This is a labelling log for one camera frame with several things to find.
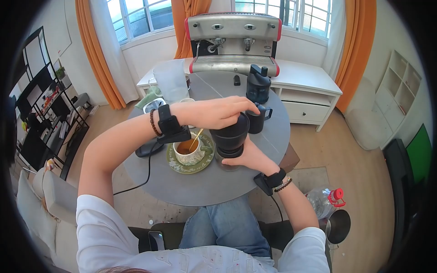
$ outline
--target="tea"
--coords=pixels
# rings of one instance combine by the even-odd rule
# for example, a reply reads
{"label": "tea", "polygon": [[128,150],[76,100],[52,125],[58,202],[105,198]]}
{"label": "tea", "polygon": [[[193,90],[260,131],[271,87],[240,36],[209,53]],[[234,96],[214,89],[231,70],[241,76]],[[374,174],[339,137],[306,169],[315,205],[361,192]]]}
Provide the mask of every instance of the tea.
{"label": "tea", "polygon": [[191,149],[189,147],[193,143],[194,139],[190,139],[184,142],[181,142],[179,146],[176,148],[176,151],[180,153],[181,155],[188,155],[194,152],[197,149],[197,146],[199,146],[199,141],[196,139]]}

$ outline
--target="plastic water bottle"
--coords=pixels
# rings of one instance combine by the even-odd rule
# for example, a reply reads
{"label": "plastic water bottle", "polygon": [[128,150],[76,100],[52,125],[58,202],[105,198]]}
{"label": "plastic water bottle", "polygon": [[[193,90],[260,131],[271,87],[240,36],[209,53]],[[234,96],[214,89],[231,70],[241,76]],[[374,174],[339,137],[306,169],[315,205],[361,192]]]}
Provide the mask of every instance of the plastic water bottle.
{"label": "plastic water bottle", "polygon": [[338,207],[346,205],[341,188],[332,190],[329,186],[315,188],[305,194],[316,212],[318,219],[329,217]]}

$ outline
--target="potted plant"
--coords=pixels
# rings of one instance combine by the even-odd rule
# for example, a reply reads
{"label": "potted plant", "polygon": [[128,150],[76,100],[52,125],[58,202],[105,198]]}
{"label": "potted plant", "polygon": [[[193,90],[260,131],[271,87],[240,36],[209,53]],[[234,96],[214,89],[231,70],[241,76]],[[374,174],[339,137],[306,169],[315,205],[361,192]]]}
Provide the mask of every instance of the potted plant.
{"label": "potted plant", "polygon": [[65,77],[65,68],[63,66],[59,67],[59,69],[56,70],[56,76],[59,79],[62,79],[63,77]]}

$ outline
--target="window frame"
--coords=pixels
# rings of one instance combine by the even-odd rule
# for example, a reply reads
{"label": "window frame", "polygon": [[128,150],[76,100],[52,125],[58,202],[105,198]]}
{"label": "window frame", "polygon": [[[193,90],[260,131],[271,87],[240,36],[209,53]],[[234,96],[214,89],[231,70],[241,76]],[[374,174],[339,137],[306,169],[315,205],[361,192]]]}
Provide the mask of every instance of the window frame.
{"label": "window frame", "polygon": [[[124,44],[127,44],[129,42],[138,40],[140,38],[143,38],[143,37],[146,37],[146,36],[149,36],[149,35],[153,35],[155,33],[159,33],[159,32],[163,32],[163,31],[174,29],[174,25],[173,25],[173,26],[169,26],[169,27],[160,28],[160,29],[156,29],[155,30],[153,28],[152,17],[150,16],[150,10],[149,10],[150,6],[153,6],[155,4],[158,4],[158,3],[161,3],[161,2],[164,2],[164,1],[167,1],[167,0],[160,0],[160,1],[154,2],[152,4],[145,5],[145,6],[139,8],[137,10],[134,10],[134,11],[132,11],[130,13],[128,13],[128,11],[127,11],[127,5],[126,5],[126,1],[125,0],[113,0],[113,1],[119,1],[119,3],[120,3],[121,19],[118,19],[115,22],[112,22],[112,26],[114,26],[115,23],[123,21],[123,28],[125,28],[126,37],[127,37],[126,40],[124,40],[122,42],[119,42],[120,46],[124,45]],[[139,35],[137,37],[134,37],[132,32],[131,32],[131,29],[129,27],[129,24],[130,24],[129,16],[134,14],[135,12],[140,11],[140,10],[145,10],[146,11],[147,26],[149,27],[150,31],[146,32],[144,34],[141,34],[141,35]]]}
{"label": "window frame", "polygon": [[[324,40],[324,41],[328,41],[329,40],[329,38],[327,38],[327,35],[328,35],[328,29],[329,29],[329,20],[331,18],[331,2],[333,0],[328,0],[328,10],[324,10],[324,9],[319,8],[319,7],[315,7],[314,5],[306,4],[305,0],[281,0],[281,1],[284,2],[285,8],[287,7],[287,4],[290,4],[290,2],[295,3],[295,8],[293,10],[293,19],[292,19],[293,23],[292,23],[291,26],[284,24],[284,18],[286,16],[285,14],[287,13],[286,11],[284,11],[283,17],[280,18],[282,20],[282,29],[287,29],[287,30],[290,30],[290,31],[294,31],[294,32],[298,32],[298,33],[303,33],[303,34],[310,35],[310,36],[313,36],[315,38],[318,38],[318,39],[321,39],[321,40]],[[234,11],[234,12],[235,12],[235,4],[236,4],[236,2],[237,3],[243,3],[242,1],[239,1],[239,0],[231,0],[231,10]],[[315,8],[315,9],[318,9],[318,10],[321,10],[321,11],[324,11],[324,12],[327,13],[326,24],[325,24],[325,35],[324,36],[321,36],[321,35],[315,34],[313,32],[304,30],[303,28],[298,28],[298,26],[297,26],[297,23],[298,23],[298,13],[302,12],[302,14],[305,14],[305,5],[310,6],[312,8]],[[265,3],[265,14],[268,14],[267,13],[268,12],[268,7],[269,7],[269,0],[266,0],[266,3]],[[299,26],[303,25],[303,20],[304,20],[304,16],[301,16],[299,18]]]}

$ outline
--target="window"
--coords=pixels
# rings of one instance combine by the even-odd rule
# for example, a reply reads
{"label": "window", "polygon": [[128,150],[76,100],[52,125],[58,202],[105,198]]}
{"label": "window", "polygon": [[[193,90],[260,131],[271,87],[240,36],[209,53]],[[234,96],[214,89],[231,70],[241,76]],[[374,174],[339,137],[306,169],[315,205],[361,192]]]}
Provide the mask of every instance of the window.
{"label": "window", "polygon": [[171,0],[107,0],[118,42],[173,26]]}
{"label": "window", "polygon": [[289,29],[329,39],[331,2],[332,0],[235,0],[235,11],[265,13],[281,18],[282,24]]}

